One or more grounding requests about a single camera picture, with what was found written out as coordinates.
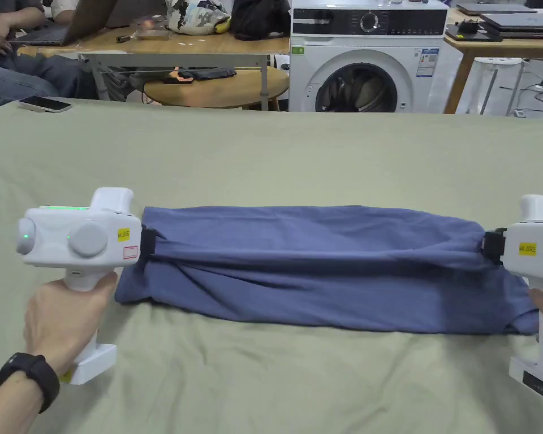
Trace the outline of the person's left hand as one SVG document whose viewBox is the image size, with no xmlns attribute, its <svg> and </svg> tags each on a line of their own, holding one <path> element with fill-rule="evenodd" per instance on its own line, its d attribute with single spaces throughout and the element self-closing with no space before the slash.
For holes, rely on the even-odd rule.
<svg viewBox="0 0 543 434">
<path fill-rule="evenodd" d="M 100 326 L 117 279 L 110 272 L 86 292 L 62 280 L 38 287 L 24 317 L 26 352 L 44 356 L 57 376 L 67 372 Z"/>
</svg>

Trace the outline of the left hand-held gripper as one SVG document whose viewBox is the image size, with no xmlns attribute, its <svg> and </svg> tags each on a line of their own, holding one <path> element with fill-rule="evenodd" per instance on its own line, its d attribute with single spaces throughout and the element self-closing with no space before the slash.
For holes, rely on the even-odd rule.
<svg viewBox="0 0 543 434">
<path fill-rule="evenodd" d="M 90 291 L 106 274 L 139 259 L 143 226 L 131 211 L 132 199 L 130 189 L 102 187 L 87 207 L 29 209 L 18 223 L 17 252 L 28 265 L 63 269 L 68 288 Z M 99 344 L 97 332 L 60 376 L 63 382 L 85 384 L 116 363 L 116 345 Z"/>
</svg>

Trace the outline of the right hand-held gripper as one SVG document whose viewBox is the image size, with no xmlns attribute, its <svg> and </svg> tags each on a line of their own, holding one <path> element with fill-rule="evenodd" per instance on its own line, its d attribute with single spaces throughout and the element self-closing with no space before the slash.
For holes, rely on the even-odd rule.
<svg viewBox="0 0 543 434">
<path fill-rule="evenodd" d="M 485 233 L 481 251 L 495 264 L 522 277 L 530 288 L 543 292 L 543 196 L 522 196 L 520 210 L 520 222 Z M 538 327 L 537 359 L 512 357 L 509 375 L 543 397 L 542 315 L 539 316 Z"/>
</svg>

